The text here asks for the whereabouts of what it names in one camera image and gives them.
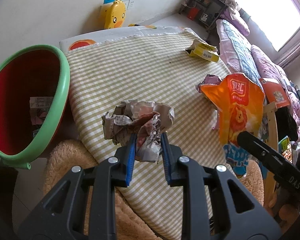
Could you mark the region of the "orange snack bag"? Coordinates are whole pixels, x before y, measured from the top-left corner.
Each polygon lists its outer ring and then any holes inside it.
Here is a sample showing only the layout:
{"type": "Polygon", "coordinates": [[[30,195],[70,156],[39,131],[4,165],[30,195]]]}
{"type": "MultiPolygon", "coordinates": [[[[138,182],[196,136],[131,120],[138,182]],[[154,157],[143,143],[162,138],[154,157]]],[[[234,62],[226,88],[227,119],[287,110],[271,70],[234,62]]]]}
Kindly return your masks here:
{"type": "Polygon", "coordinates": [[[219,84],[198,86],[217,108],[219,140],[226,162],[237,177],[247,172],[249,153],[238,144],[241,132],[257,133],[263,118],[264,92],[243,73],[227,75],[219,84]]]}

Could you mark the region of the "printed wrapper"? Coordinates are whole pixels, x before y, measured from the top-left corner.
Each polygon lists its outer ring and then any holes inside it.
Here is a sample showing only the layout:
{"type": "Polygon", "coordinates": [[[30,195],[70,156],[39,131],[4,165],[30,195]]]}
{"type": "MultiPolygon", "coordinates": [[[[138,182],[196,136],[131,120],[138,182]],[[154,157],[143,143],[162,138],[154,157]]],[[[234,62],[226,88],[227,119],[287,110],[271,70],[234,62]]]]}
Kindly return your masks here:
{"type": "Polygon", "coordinates": [[[154,163],[162,151],[161,134],[172,127],[174,119],[174,109],[168,104],[125,100],[102,116],[104,139],[126,146],[135,134],[135,160],[154,163]]]}

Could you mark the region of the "pink plastic wrapper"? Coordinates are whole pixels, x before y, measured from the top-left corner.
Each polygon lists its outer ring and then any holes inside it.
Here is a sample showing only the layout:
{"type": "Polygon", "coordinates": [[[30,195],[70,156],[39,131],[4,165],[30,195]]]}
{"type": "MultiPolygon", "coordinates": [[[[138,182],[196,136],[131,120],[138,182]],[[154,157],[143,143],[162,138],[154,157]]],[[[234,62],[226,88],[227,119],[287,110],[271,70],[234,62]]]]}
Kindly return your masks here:
{"type": "Polygon", "coordinates": [[[222,79],[217,75],[207,74],[203,81],[198,83],[195,88],[196,90],[201,93],[200,87],[202,85],[219,85],[222,82],[222,79]]]}

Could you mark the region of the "tan plush cushion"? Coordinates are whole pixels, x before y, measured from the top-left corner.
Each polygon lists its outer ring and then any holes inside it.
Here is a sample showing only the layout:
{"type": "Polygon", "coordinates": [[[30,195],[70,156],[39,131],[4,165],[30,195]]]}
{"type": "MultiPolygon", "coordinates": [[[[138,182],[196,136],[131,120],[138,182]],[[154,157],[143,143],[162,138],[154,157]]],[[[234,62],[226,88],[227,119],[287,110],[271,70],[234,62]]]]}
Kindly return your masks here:
{"type": "MultiPolygon", "coordinates": [[[[182,239],[272,239],[262,205],[224,166],[208,168],[161,136],[165,177],[183,188],[182,239]]],[[[116,187],[132,180],[136,136],[115,155],[86,170],[73,167],[34,213],[32,239],[116,239],[116,187]]]]}

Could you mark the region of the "red orange book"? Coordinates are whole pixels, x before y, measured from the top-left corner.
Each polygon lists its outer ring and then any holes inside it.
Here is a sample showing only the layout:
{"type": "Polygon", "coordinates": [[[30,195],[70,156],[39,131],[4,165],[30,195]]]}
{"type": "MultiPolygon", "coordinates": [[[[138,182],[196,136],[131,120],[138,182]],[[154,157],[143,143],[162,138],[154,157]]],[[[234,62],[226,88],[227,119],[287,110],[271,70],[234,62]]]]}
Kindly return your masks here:
{"type": "Polygon", "coordinates": [[[259,79],[269,103],[274,102],[277,108],[290,106],[290,99],[279,81],[272,78],[259,79]]]}

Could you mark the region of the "pink quilt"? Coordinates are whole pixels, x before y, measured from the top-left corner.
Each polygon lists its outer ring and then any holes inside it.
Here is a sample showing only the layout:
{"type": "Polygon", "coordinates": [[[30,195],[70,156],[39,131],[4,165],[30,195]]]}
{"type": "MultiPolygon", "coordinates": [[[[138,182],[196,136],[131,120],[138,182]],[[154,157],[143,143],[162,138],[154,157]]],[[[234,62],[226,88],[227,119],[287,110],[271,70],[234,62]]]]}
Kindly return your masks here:
{"type": "Polygon", "coordinates": [[[285,71],[279,65],[273,63],[271,59],[256,45],[251,46],[251,54],[257,66],[261,77],[275,79],[283,87],[287,94],[290,106],[289,112],[293,117],[296,125],[300,126],[300,99],[297,96],[295,88],[293,88],[285,71]]]}

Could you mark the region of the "red bin with green rim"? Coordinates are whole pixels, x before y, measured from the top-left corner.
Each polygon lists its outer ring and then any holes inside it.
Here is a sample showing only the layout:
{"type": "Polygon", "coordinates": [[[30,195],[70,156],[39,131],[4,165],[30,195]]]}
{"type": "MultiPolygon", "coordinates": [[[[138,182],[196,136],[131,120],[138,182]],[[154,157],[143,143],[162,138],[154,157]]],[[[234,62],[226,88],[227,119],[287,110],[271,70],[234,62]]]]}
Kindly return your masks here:
{"type": "Polygon", "coordinates": [[[8,167],[29,170],[53,141],[64,114],[70,67],[57,47],[24,48],[0,65],[0,159],[8,167]],[[49,110],[34,134],[32,98],[51,97],[49,110]]]}

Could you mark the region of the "green checkered table cloth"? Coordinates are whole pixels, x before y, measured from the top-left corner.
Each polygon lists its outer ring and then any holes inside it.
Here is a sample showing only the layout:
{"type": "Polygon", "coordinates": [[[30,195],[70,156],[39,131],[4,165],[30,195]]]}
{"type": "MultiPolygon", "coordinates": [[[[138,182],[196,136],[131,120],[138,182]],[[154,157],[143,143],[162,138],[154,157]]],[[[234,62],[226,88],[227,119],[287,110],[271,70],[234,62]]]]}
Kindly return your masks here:
{"type": "Polygon", "coordinates": [[[158,134],[200,165],[225,164],[217,113],[196,85],[230,72],[222,60],[191,57],[187,29],[129,27],[60,42],[70,66],[70,105],[81,141],[97,161],[112,157],[131,132],[151,134],[139,149],[157,150],[158,134]]]}

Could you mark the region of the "yellow medicine box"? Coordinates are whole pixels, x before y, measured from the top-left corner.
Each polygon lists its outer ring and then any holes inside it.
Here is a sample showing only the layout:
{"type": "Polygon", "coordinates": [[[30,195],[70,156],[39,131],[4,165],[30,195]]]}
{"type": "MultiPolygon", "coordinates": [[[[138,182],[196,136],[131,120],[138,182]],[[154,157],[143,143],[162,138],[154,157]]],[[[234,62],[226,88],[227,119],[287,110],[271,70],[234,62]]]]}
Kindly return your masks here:
{"type": "Polygon", "coordinates": [[[206,61],[218,62],[218,49],[215,46],[209,45],[205,41],[194,39],[193,43],[185,49],[190,57],[200,57],[206,61]]]}

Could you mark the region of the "folded purple blanket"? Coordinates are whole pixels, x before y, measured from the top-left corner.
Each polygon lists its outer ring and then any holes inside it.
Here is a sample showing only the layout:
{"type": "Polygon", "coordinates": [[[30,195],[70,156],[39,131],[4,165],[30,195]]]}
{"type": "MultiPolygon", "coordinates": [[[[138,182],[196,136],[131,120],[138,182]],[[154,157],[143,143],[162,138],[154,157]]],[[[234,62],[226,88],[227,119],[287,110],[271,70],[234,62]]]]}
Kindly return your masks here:
{"type": "Polygon", "coordinates": [[[221,18],[227,20],[245,37],[250,34],[250,29],[247,23],[241,18],[238,4],[235,0],[225,0],[226,9],[222,12],[221,18]]]}

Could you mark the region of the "red canister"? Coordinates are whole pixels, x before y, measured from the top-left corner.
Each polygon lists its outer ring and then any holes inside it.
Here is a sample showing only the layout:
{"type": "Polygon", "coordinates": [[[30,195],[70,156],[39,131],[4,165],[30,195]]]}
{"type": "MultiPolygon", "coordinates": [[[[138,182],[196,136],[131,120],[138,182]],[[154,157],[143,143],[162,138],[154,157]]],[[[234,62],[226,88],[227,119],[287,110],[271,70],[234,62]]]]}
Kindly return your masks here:
{"type": "Polygon", "coordinates": [[[194,21],[196,19],[196,16],[200,12],[200,9],[197,7],[191,8],[187,14],[187,18],[194,21]]]}

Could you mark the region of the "dark bedside shelf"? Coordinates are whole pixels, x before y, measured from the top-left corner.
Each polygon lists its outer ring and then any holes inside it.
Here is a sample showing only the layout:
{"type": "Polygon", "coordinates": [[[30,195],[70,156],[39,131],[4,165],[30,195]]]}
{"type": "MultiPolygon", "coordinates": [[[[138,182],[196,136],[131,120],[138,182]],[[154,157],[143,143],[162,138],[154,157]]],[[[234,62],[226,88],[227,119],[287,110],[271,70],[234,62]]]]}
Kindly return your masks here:
{"type": "Polygon", "coordinates": [[[216,27],[216,21],[227,6],[222,0],[185,0],[181,3],[178,14],[187,16],[189,10],[194,7],[200,9],[194,22],[209,33],[216,27]]]}

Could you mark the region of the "yellow duck toy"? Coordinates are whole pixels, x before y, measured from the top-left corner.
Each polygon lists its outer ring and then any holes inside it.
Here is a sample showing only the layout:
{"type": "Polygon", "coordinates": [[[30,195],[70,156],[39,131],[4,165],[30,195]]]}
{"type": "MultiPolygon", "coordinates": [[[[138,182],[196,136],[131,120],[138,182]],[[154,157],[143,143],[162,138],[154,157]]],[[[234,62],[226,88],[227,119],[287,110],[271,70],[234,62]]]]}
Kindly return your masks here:
{"type": "Polygon", "coordinates": [[[99,16],[101,29],[121,28],[126,19],[126,6],[122,0],[115,0],[102,7],[99,16]]]}

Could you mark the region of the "wooden chair frame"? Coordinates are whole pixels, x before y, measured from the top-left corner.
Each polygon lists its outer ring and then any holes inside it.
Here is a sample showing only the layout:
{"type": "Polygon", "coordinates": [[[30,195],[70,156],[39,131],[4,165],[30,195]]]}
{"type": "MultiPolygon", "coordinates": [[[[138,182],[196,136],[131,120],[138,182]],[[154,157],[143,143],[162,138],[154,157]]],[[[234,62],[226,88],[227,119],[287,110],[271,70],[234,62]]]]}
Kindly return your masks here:
{"type": "MultiPolygon", "coordinates": [[[[275,102],[271,102],[263,108],[263,119],[262,119],[262,140],[270,147],[278,151],[279,140],[277,132],[277,122],[275,112],[277,106],[275,102]]],[[[267,171],[267,175],[263,180],[264,184],[264,206],[266,206],[270,200],[273,192],[275,191],[276,182],[274,180],[274,174],[267,171]]]]}

